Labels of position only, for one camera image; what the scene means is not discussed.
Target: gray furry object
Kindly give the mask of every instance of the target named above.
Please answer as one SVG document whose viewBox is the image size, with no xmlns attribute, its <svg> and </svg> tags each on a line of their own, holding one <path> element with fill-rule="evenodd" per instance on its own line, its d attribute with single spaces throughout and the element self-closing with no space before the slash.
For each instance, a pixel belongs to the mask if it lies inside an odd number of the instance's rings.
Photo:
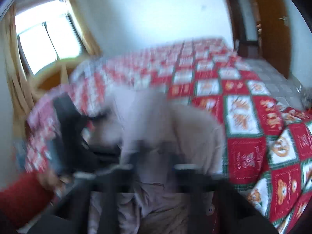
<svg viewBox="0 0 312 234">
<path fill-rule="evenodd" d="M 312 108 L 312 88 L 303 88 L 301 90 L 301 102 L 305 109 Z"/>
</svg>

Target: door handle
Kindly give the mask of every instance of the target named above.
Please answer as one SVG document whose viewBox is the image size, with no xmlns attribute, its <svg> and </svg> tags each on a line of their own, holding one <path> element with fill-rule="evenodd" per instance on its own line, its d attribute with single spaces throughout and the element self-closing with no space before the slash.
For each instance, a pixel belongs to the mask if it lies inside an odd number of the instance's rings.
<svg viewBox="0 0 312 234">
<path fill-rule="evenodd" d="M 288 17 L 283 16 L 282 18 L 279 18 L 279 19 L 284 21 L 285 26 L 289 26 Z"/>
</svg>

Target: tiled floor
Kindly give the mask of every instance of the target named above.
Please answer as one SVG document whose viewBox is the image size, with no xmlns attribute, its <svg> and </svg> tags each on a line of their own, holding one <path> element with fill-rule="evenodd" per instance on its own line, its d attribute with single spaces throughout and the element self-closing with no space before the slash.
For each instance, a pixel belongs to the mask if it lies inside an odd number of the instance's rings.
<svg viewBox="0 0 312 234">
<path fill-rule="evenodd" d="M 303 110 L 300 93 L 291 80 L 285 79 L 275 68 L 262 59 L 246 59 L 260 79 L 266 84 L 272 97 L 284 105 Z"/>
</svg>

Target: bed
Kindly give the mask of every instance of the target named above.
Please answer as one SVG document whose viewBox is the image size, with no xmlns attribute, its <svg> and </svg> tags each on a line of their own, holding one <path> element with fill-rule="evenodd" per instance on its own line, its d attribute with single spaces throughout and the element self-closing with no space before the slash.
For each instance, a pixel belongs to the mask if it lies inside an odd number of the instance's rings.
<svg viewBox="0 0 312 234">
<path fill-rule="evenodd" d="M 277 104 L 266 86 L 269 82 L 222 39 L 87 60 L 71 74 L 69 84 L 49 91 L 30 113 L 25 168 L 44 170 L 51 158 L 45 140 L 58 130 L 54 97 L 67 92 L 79 111 L 92 116 L 104 106 L 112 85 L 156 87 L 170 101 L 205 109 L 223 125 L 223 174 L 279 233 L 287 233 L 312 195 L 312 116 Z M 217 233 L 217 207 L 207 218 L 213 223 L 210 232 Z"/>
</svg>

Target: beige curtain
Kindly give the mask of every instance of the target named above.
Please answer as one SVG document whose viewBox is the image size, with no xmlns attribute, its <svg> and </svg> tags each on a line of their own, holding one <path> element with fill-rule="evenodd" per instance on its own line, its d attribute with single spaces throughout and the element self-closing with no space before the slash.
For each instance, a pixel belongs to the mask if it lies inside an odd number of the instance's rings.
<svg viewBox="0 0 312 234">
<path fill-rule="evenodd" d="M 77 5 L 76 0 L 65 0 L 66 4 L 68 5 L 69 13 L 73 18 L 74 26 L 84 44 L 88 54 L 90 55 L 101 55 L 102 51 L 99 47 L 98 43 L 96 43 L 95 38 L 93 37 L 92 33 L 90 32 L 84 17 Z"/>
<path fill-rule="evenodd" d="M 16 8 L 12 5 L 0 22 L 0 31 L 4 42 L 7 84 L 13 103 L 13 132 L 15 136 L 24 137 L 25 120 L 34 106 L 34 101 L 19 56 L 15 15 Z"/>
</svg>

